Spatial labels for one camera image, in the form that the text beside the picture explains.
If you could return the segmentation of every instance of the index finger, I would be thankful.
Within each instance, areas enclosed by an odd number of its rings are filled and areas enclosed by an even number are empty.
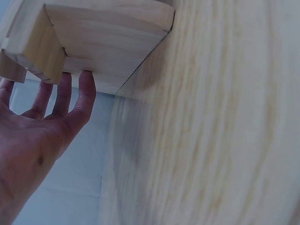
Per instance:
[[[63,122],[71,132],[72,139],[90,120],[95,99],[96,86],[93,74],[89,71],[84,71],[79,78],[79,97],[75,107],[63,118]]]

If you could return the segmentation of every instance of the hand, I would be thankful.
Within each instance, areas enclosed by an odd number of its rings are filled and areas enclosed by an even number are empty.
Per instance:
[[[22,115],[9,109],[14,83],[0,84],[0,224],[11,224],[42,183],[56,159],[89,121],[96,87],[91,72],[79,79],[79,98],[68,113],[71,75],[63,73],[53,112],[44,118],[53,85],[41,82],[32,108]]]

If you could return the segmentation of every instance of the finger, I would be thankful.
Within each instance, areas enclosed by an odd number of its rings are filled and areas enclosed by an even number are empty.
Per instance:
[[[15,82],[7,79],[2,79],[0,82],[0,100],[2,100],[8,107],[14,84]]]
[[[42,120],[45,116],[49,99],[52,94],[52,90],[53,90],[53,84],[48,84],[41,81],[32,108],[27,112],[23,113],[22,116],[31,119]]]
[[[63,119],[71,133],[71,142],[83,126],[90,120],[96,98],[96,87],[93,74],[84,71],[79,78],[79,98],[71,111]]]
[[[52,114],[49,118],[63,118],[67,115],[72,94],[72,77],[69,73],[63,73],[57,89],[57,98]]]

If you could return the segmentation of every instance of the skin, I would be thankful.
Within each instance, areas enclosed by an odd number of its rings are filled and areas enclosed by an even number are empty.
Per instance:
[[[45,117],[53,85],[41,82],[30,110],[16,115],[9,109],[14,83],[0,83],[0,224],[12,224],[40,186],[55,161],[89,121],[96,87],[91,72],[79,78],[79,98],[68,113],[71,75],[63,73],[53,112]]]

